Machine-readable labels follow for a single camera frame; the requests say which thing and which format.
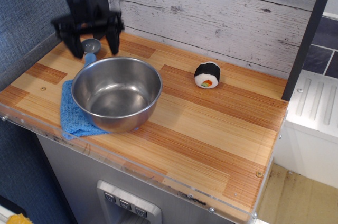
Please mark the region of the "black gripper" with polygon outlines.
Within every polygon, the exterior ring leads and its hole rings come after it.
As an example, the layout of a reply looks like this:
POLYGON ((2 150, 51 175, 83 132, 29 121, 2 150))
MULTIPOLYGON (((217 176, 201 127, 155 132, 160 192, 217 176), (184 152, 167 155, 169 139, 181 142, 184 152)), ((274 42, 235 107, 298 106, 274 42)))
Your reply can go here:
POLYGON ((110 11, 97 0, 66 0, 70 13, 54 18, 51 23, 57 35, 76 58, 83 58, 82 34, 106 34, 113 55, 119 52, 120 33, 124 29, 120 11, 110 11))

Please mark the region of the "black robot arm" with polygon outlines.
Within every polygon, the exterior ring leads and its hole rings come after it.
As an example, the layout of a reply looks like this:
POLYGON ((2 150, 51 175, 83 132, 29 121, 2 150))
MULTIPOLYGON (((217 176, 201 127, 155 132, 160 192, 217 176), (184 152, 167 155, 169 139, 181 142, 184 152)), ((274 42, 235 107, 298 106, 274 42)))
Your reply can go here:
POLYGON ((106 37, 112 54, 119 52, 120 33, 124 29, 121 12, 110 10, 108 0, 66 0, 70 14, 51 21, 57 37, 71 53, 82 58, 84 48, 80 36, 93 34, 106 37))

